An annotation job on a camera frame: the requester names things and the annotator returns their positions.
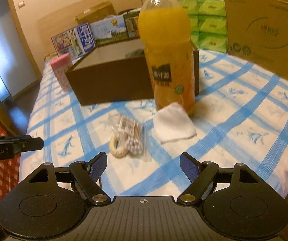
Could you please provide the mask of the bag of cotton swabs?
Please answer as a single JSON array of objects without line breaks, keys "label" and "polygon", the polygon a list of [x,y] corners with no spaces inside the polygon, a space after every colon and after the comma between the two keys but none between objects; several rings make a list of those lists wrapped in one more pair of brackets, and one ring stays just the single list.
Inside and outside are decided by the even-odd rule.
[{"label": "bag of cotton swabs", "polygon": [[141,157],[145,154],[143,126],[138,121],[122,114],[108,116],[113,135],[109,141],[110,153],[118,159],[127,155]]}]

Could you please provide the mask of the grey fluffy towel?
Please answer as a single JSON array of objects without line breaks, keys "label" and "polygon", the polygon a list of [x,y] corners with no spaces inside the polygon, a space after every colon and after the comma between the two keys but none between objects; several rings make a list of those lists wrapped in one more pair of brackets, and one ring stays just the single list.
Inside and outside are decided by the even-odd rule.
[{"label": "grey fluffy towel", "polygon": [[137,50],[134,50],[132,52],[129,52],[125,55],[125,58],[126,59],[129,59],[129,58],[135,58],[135,57],[141,57],[143,56],[145,53],[144,53],[144,49],[137,49]]}]

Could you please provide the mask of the blue white checked tablecloth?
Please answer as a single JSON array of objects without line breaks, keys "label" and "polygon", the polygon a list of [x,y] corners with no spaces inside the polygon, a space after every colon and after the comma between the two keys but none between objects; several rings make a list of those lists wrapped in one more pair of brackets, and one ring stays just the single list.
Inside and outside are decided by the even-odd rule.
[{"label": "blue white checked tablecloth", "polygon": [[83,107],[73,92],[64,93],[51,67],[44,69],[27,133],[44,148],[20,157],[19,179],[44,162],[55,167],[89,161],[109,152],[109,116],[123,114],[145,128],[148,160],[108,155],[101,176],[110,196],[173,195],[189,185],[180,155],[221,167],[247,164],[282,197],[288,194],[288,81],[231,55],[200,51],[200,86],[193,117],[196,135],[162,143],[155,133],[153,100],[92,104]]}]

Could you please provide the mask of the dark brown open box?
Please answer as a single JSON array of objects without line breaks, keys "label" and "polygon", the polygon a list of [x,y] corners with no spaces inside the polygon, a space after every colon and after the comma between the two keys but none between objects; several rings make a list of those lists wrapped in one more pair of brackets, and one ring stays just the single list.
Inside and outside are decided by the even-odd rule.
[{"label": "dark brown open box", "polygon": [[[145,49],[140,39],[98,46],[66,72],[82,106],[94,103],[154,99],[145,55],[125,55]],[[193,45],[195,96],[199,94],[199,52]]]}]

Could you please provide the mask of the pink lidded cup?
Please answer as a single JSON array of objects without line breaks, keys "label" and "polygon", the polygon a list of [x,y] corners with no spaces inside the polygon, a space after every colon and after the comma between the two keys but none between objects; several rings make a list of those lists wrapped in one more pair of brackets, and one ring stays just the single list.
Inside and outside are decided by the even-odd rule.
[{"label": "pink lidded cup", "polygon": [[69,92],[71,85],[66,76],[66,71],[73,65],[70,54],[66,53],[55,58],[50,62],[50,65],[63,92]]}]

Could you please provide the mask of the colourful printed carton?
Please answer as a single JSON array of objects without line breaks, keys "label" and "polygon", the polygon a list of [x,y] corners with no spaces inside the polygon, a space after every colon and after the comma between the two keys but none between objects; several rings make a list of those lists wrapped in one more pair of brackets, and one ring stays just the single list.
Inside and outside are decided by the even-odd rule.
[{"label": "colourful printed carton", "polygon": [[68,53],[72,59],[82,57],[96,47],[88,23],[57,34],[52,37],[52,43],[58,56]]}]

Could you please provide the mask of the white blue milk carton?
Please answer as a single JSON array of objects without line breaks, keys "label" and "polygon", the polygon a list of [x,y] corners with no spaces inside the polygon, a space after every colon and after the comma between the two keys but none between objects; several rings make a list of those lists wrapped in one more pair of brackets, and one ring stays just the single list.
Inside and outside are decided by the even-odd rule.
[{"label": "white blue milk carton", "polygon": [[129,38],[123,15],[110,15],[91,23],[90,28],[97,46],[127,40]]}]

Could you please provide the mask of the orange juice bottle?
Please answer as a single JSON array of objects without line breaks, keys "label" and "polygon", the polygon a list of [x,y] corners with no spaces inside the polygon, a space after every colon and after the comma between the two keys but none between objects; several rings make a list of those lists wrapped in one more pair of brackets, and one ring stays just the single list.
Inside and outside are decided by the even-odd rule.
[{"label": "orange juice bottle", "polygon": [[191,25],[177,0],[146,0],[138,17],[140,39],[158,110],[173,102],[189,116],[195,108]]}]

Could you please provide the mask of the green tissue pack stack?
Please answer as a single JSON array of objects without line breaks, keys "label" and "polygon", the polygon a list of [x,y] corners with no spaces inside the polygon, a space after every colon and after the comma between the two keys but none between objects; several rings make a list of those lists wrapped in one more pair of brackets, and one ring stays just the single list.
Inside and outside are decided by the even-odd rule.
[{"label": "green tissue pack stack", "polygon": [[178,0],[188,13],[191,41],[196,48],[227,51],[226,10],[224,0]]}]

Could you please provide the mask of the brown cardboard box background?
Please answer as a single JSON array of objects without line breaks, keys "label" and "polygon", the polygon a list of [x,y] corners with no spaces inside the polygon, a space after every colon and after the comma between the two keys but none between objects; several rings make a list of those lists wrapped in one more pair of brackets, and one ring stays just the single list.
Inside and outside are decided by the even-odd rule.
[{"label": "brown cardboard box background", "polygon": [[101,2],[99,4],[90,7],[75,17],[75,21],[78,25],[83,23],[94,23],[105,19],[107,16],[116,15],[115,8],[110,1]]}]

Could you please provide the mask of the large cardboard box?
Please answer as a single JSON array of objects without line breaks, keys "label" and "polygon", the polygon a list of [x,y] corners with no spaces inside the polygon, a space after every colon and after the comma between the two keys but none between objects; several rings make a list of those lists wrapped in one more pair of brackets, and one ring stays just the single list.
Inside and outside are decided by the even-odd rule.
[{"label": "large cardboard box", "polygon": [[227,49],[288,80],[288,0],[224,0]]}]

